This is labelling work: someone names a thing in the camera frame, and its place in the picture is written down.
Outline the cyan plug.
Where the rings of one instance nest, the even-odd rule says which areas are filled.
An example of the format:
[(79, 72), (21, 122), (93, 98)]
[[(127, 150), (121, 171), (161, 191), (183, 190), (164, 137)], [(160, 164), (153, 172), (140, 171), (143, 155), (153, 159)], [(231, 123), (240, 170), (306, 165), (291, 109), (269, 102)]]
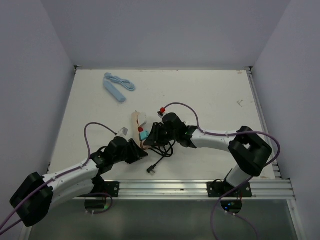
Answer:
[(145, 141), (149, 137), (149, 132), (147, 130), (143, 130), (139, 133), (139, 140)]

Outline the white plug adapter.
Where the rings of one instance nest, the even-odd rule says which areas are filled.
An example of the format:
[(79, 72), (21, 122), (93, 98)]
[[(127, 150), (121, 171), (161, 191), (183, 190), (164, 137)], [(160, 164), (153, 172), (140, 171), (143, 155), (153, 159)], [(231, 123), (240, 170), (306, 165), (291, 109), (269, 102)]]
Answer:
[(147, 114), (145, 112), (140, 112), (137, 115), (137, 124), (139, 127), (144, 126), (147, 123)]

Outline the beige red power strip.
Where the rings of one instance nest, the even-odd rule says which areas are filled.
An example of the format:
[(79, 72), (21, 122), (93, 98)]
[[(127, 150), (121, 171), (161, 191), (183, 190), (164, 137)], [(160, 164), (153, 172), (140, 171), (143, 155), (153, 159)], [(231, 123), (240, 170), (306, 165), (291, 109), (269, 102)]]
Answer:
[(134, 111), (131, 114), (131, 131), (132, 131), (132, 138), (133, 140), (136, 142), (136, 144), (143, 150), (148, 150), (151, 147), (149, 146), (144, 146), (144, 141), (140, 141), (139, 139), (139, 127), (143, 127), (143, 126), (138, 126), (137, 123), (137, 116), (140, 112), (138, 111)]

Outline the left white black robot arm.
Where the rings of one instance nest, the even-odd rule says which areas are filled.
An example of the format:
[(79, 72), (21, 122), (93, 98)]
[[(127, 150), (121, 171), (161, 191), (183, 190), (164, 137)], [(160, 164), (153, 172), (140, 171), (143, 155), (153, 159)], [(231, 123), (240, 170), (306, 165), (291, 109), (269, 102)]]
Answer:
[(99, 196), (104, 190), (102, 175), (120, 162), (133, 164), (148, 153), (133, 139), (115, 137), (84, 160), (66, 170), (40, 175), (30, 174), (10, 199), (11, 206), (25, 226), (31, 227), (50, 210), (81, 195)]

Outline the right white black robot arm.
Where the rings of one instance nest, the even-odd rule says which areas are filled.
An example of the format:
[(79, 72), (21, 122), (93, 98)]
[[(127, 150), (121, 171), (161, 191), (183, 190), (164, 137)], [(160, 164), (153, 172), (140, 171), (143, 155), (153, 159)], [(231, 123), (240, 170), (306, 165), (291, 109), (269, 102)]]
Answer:
[(198, 126), (186, 125), (175, 113), (165, 114), (161, 122), (152, 125), (143, 145), (164, 147), (175, 141), (185, 148), (209, 148), (231, 153), (237, 165), (224, 179), (223, 192), (235, 196), (241, 184), (251, 177), (260, 176), (273, 150), (247, 126), (231, 133), (205, 133)]

